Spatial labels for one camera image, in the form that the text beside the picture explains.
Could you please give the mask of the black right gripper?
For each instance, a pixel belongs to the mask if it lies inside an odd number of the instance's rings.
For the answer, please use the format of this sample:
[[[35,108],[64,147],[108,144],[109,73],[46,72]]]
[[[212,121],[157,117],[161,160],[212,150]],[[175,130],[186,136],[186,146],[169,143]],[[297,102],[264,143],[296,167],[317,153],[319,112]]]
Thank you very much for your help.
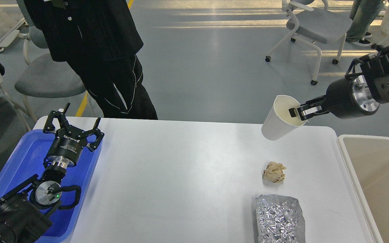
[[[350,119],[374,115],[379,106],[380,104],[372,97],[365,78],[359,75],[332,82],[325,96],[306,101],[304,106],[290,108],[288,112],[290,117],[300,120],[325,115],[326,111],[340,119]]]

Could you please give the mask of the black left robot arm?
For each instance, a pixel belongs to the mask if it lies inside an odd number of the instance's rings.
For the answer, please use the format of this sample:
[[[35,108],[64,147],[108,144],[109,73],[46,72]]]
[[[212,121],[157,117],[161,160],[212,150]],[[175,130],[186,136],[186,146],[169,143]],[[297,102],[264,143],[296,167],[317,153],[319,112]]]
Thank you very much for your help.
[[[27,132],[0,173],[0,243],[60,243],[74,229],[100,154],[100,118],[87,131],[66,110]]]

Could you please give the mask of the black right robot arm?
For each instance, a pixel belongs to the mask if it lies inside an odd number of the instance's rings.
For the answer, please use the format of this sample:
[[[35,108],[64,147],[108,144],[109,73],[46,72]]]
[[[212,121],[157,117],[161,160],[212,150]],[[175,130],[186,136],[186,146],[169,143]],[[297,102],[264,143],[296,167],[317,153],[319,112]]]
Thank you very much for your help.
[[[342,79],[332,82],[323,96],[287,108],[285,114],[299,120],[333,114],[340,119],[374,115],[389,103],[389,46],[352,60]]]

